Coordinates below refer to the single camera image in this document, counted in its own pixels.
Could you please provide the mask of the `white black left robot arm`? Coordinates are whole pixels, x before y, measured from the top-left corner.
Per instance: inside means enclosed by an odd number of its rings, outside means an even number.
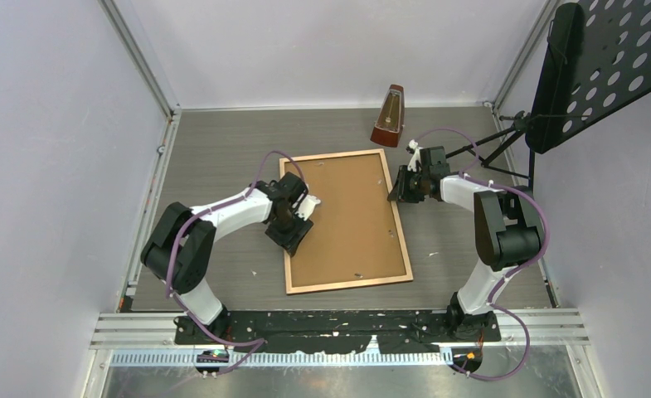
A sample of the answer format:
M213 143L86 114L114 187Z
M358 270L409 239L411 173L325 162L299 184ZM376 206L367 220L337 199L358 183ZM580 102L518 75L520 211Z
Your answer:
M257 180L227 199L204 206L170 204L144 245L140 261L185 309L206 342L220 342L230 315L206 279L214 244L253 224L293 256L313 227L310 217L321 201L296 174L278 181Z

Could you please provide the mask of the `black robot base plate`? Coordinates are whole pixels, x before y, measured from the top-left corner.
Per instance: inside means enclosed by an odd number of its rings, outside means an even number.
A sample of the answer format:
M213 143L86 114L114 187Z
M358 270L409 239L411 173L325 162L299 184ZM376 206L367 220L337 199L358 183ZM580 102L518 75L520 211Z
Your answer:
M437 345L472 347L498 342L501 333L493 314L471 323L452 324L442 310L232 311L210 331L237 352L248 352L261 340L258 353L362 353L374 342L384 354L432 353Z

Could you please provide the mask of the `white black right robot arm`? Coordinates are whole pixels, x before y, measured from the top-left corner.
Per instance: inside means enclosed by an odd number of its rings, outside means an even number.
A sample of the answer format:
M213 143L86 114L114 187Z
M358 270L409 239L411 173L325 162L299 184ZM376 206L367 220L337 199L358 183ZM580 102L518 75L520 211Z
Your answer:
M474 216L479 259L450 299L441 326L453 340L474 339L491 328L493 306L505 284L544 250L541 212L529 187L505 187L453 173L441 146L423 148L412 140L406 150L411 160L400 166L388 201L419 203L431 198Z

